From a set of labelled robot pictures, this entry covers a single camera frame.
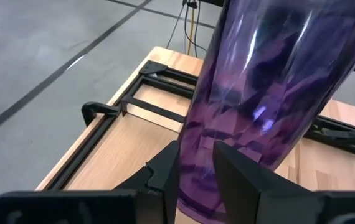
black plastic holder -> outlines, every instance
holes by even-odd
[[[186,83],[192,88],[171,82],[168,79]],[[96,102],[84,104],[82,115],[87,126],[95,119],[96,114],[104,114],[104,116],[44,190],[62,190],[67,185],[116,118],[121,113],[124,116],[128,112],[128,104],[139,106],[180,123],[184,122],[186,118],[179,114],[135,98],[134,95],[141,85],[148,85],[191,100],[196,83],[197,77],[194,75],[149,60],[111,106]],[[355,154],[355,126],[318,116],[305,137]]]

black floor line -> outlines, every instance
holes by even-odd
[[[134,7],[134,8],[139,7],[139,6],[135,5],[135,4],[130,4],[130,3],[122,2],[122,1],[118,1],[118,0],[107,0],[107,1],[114,2],[114,3],[117,3],[117,4],[121,4],[121,5],[124,5],[124,6]],[[165,12],[160,12],[160,11],[153,10],[153,9],[148,9],[148,8],[145,8],[145,7],[142,8],[141,10],[146,11],[146,12],[155,13],[155,14],[162,15],[162,16],[167,16],[167,17],[170,17],[170,18],[173,18],[173,19],[178,19],[179,18],[179,16],[175,16],[175,15],[168,14],[168,13],[165,13]],[[211,29],[215,29],[215,26],[212,26],[212,25],[209,25],[209,24],[205,24],[203,22],[198,22],[198,25],[203,26],[203,27],[208,27],[208,28],[211,28]]]
[[[10,106],[6,111],[0,114],[0,125],[2,125],[5,121],[7,121],[11,116],[16,114],[21,108],[23,108],[26,104],[28,104],[31,100],[33,100],[39,93],[42,93],[50,84],[52,84],[58,77],[60,77],[74,62],[76,62],[79,58],[89,53],[94,47],[96,47],[99,43],[101,43],[104,39],[106,39],[110,34],[117,30],[117,28],[121,27],[127,20],[132,18],[140,9],[143,9],[148,3],[152,0],[146,0],[138,6],[135,6],[135,9],[132,10],[129,14],[127,14],[124,18],[119,20],[116,24],[114,24],[111,28],[109,28],[106,32],[104,32],[101,36],[97,37],[92,43],[90,43],[87,47],[81,50],[77,55],[72,57],[67,63],[63,64],[59,69],[57,69],[53,74],[47,77],[44,81],[42,81],[39,85],[37,85],[34,89],[32,89],[29,93],[23,96],[20,100],[15,102],[12,106]]]

purple plastic wrap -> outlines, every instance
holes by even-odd
[[[354,66],[355,0],[227,1],[179,135],[179,209],[225,222],[214,142],[276,169]]]

wooden tabletop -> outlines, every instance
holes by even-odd
[[[155,47],[108,102],[111,105],[132,82],[147,60],[198,75],[202,60],[171,50]],[[135,98],[186,115],[190,100],[150,86],[142,86]],[[355,106],[330,100],[323,116],[355,125]],[[37,190],[42,190],[68,161],[89,133],[98,126],[99,115],[65,153]],[[66,190],[112,189],[141,168],[164,146],[175,140],[182,124],[152,112],[128,107],[128,114],[119,116],[102,140],[75,173]],[[354,190],[355,155],[318,142],[301,139],[276,173],[310,190]],[[194,223],[177,213],[176,223]]]

gray concrete floor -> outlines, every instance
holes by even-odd
[[[0,114],[134,9],[106,0],[0,0]],[[0,193],[34,189],[85,128],[82,104],[108,101],[154,46],[167,44],[181,1],[152,0],[145,9],[172,16],[139,10],[0,125]],[[202,3],[200,21],[212,27],[219,13]],[[183,25],[172,50],[184,52]],[[200,26],[198,44],[207,47],[212,33]],[[355,105],[355,73],[334,98]]]

